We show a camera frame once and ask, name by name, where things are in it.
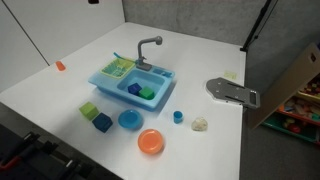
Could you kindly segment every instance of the metal bracket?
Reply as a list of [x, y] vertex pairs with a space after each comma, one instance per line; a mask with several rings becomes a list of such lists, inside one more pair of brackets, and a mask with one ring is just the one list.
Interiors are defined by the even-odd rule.
[[260, 94], [224, 78], [211, 79], [206, 83], [207, 92], [226, 103], [240, 104], [251, 109], [260, 107]]

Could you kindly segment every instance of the blue toy cube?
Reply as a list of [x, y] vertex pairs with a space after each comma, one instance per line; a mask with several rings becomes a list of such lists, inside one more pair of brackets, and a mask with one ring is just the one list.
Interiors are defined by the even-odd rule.
[[141, 86], [138, 83], [134, 83], [130, 86], [128, 86], [128, 91], [130, 94], [139, 96], [139, 91], [141, 90]]
[[94, 118], [92, 123], [103, 133], [107, 132], [113, 124], [111, 118], [103, 113], [100, 113], [96, 118]]

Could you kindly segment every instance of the gray faucet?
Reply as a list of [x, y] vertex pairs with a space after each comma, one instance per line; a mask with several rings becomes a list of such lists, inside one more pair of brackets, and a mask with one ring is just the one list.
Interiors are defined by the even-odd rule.
[[161, 45], [162, 44], [162, 37], [161, 36], [157, 36], [155, 38], [144, 39], [144, 40], [141, 40], [139, 42], [139, 44], [138, 44], [139, 58], [137, 60], [137, 65], [136, 66], [137, 66], [137, 68], [145, 70], [145, 71], [149, 71], [152, 68], [152, 65], [143, 62], [143, 60], [145, 60], [146, 58], [144, 56], [142, 56], [141, 46], [142, 46], [142, 44], [150, 43], [150, 42], [155, 42], [157, 45]]

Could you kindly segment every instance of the white tabletop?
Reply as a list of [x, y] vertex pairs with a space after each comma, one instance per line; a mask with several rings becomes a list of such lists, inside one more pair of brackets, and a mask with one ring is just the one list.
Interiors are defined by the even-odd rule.
[[[142, 47], [147, 62], [176, 73], [166, 95], [167, 102], [149, 112], [110, 95], [88, 83], [104, 67], [113, 52], [137, 58], [140, 40], [162, 36], [163, 44]], [[242, 106], [214, 101], [205, 90], [209, 79], [233, 73], [232, 81], [244, 84], [245, 53], [239, 46], [125, 23], [62, 59], [67, 70], [52, 65], [0, 94], [0, 101], [33, 123], [57, 136], [97, 163], [130, 180], [239, 179]], [[109, 115], [114, 124], [106, 132], [95, 129], [78, 108], [87, 101]], [[121, 128], [119, 114], [138, 110], [143, 127], [135, 132]], [[174, 124], [173, 111], [184, 113]], [[191, 123], [204, 117], [205, 132], [191, 130]], [[139, 134], [159, 130], [165, 148], [157, 155], [143, 154]]]

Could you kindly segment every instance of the blue toy sink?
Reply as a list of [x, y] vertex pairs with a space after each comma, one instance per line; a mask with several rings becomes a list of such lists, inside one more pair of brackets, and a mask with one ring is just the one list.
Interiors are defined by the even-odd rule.
[[[104, 93], [111, 94], [130, 104], [153, 111], [158, 106], [164, 94], [168, 90], [175, 73], [157, 66], [152, 66], [149, 71], [137, 69], [134, 66], [122, 78], [113, 78], [100, 71], [89, 78], [89, 82], [96, 85]], [[153, 90], [154, 97], [150, 100], [141, 98], [128, 92], [128, 87], [138, 83], [142, 88]]]

